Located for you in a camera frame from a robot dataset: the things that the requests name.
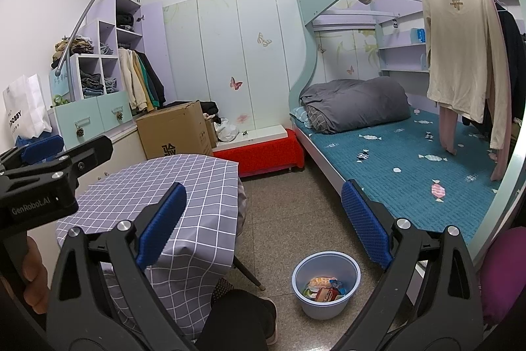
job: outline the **table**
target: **table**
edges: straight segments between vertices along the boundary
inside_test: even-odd
[[[187,208],[146,277],[169,314],[190,338],[201,333],[210,297],[231,269],[238,222],[238,164],[204,155],[157,158],[121,170],[91,185],[77,201],[79,210],[57,222],[62,245],[67,232],[105,232],[120,220],[134,220],[144,206],[160,201],[174,182],[183,184]],[[118,310],[136,328],[108,263],[104,276]]]

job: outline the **bucket rim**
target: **bucket rim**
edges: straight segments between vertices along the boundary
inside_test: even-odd
[[[317,256],[328,256],[328,255],[334,255],[334,256],[340,256],[349,262],[354,266],[356,269],[356,283],[354,287],[349,291],[343,298],[335,300],[333,302],[314,302],[313,300],[307,299],[305,296],[303,296],[300,291],[298,290],[298,287],[296,286],[296,275],[298,274],[298,271],[301,269],[301,267],[308,262],[310,259],[314,259]],[[300,299],[302,302],[305,302],[309,305],[315,306],[315,307],[328,307],[328,306],[335,306],[338,304],[341,304],[351,298],[351,296],[356,292],[356,289],[358,289],[358,286],[361,282],[361,271],[358,263],[349,255],[346,255],[345,253],[341,253],[340,251],[320,251],[319,253],[314,253],[313,255],[307,256],[303,261],[299,262],[298,266],[294,269],[293,276],[292,276],[292,286],[294,293]]]

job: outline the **trash can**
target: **trash can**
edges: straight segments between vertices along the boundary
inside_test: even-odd
[[[305,285],[316,277],[336,277],[344,284],[347,294],[334,302],[314,302],[302,295]],[[293,290],[303,311],[315,320],[336,317],[349,303],[360,285],[360,267],[356,261],[338,251],[322,251],[305,258],[293,273]]]

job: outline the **mint green drawer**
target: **mint green drawer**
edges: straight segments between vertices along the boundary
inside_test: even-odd
[[[128,93],[125,91],[114,92],[106,96],[98,96],[97,103],[101,113],[104,131],[110,131],[132,120]]]
[[[74,148],[104,132],[96,97],[57,106],[55,114],[66,149]]]

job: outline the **black pants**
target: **black pants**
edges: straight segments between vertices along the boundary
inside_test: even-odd
[[[244,290],[218,300],[196,342],[199,351],[268,351],[275,320],[266,302]]]

